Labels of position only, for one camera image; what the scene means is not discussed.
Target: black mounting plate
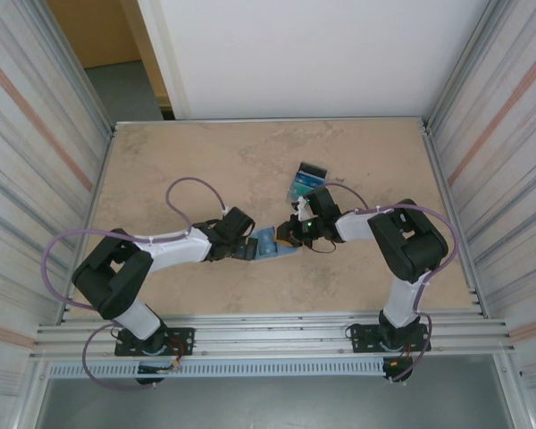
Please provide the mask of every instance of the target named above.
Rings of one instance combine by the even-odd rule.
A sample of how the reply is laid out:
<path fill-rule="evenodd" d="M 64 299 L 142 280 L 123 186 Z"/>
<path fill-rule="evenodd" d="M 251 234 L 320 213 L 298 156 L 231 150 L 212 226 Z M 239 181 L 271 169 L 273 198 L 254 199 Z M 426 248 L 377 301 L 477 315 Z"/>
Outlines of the black mounting plate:
<path fill-rule="evenodd" d="M 123 342 L 123 338 L 120 338 L 124 334 L 125 330 L 120 330 L 117 334 L 115 344 L 115 356 L 190 356 L 193 354 L 193 346 L 195 345 L 195 328 L 169 328 L 167 327 L 166 336 L 168 338 L 174 338 L 182 341 L 184 350 L 180 350 L 180 344 L 178 341 L 171 341 L 174 348 L 169 346 L 163 346 L 163 348 L 154 355 L 148 355 L 141 350 L 141 341 L 138 342 L 136 347 L 130 349 L 130 343 L 127 345 Z"/>
<path fill-rule="evenodd" d="M 352 324 L 348 327 L 349 339 L 354 353 L 383 353 L 386 351 L 401 352 L 401 349 L 387 349 L 381 341 L 378 324 Z M 407 344 L 411 344 L 411 351 L 421 351 L 426 342 L 428 328 L 425 324 L 418 324 L 417 329 L 407 337 Z"/>

